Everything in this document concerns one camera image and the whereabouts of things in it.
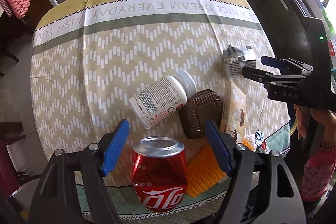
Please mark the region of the person right hand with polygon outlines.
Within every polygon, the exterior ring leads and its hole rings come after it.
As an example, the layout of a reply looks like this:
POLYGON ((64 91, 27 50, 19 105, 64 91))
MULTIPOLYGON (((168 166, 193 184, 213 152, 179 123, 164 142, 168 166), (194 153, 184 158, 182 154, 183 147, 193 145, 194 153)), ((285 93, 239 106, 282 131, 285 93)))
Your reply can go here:
MULTIPOLYGON (((294 105, 295 119, 297 121, 298 138, 307 136, 307 128, 303 124, 303 114, 299 105, 294 105)), ((312 118, 322 126, 323 134, 320 139, 320 146, 332 148, 335 146, 335 113, 325 109, 310 109, 312 118)))

